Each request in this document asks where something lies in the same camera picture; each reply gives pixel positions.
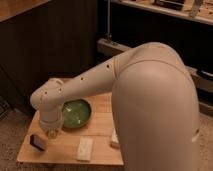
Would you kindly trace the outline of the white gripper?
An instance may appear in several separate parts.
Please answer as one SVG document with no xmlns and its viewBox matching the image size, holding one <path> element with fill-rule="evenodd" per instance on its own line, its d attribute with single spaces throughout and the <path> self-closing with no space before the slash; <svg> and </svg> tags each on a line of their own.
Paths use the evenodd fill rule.
<svg viewBox="0 0 213 171">
<path fill-rule="evenodd" d="M 47 134 L 49 139 L 57 138 L 60 133 L 59 129 L 63 124 L 61 109 L 40 110 L 39 113 L 39 125 L 41 129 Z"/>
</svg>

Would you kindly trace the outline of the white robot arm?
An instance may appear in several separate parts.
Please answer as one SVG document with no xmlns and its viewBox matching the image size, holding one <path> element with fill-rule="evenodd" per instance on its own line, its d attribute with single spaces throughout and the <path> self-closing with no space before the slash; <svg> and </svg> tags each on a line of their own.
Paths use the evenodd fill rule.
<svg viewBox="0 0 213 171">
<path fill-rule="evenodd" d="M 109 92 L 125 171 L 199 171 L 199 102 L 195 84 L 170 46 L 144 43 L 67 82 L 50 79 L 30 103 L 41 129 L 62 125 L 59 106 Z"/>
</svg>

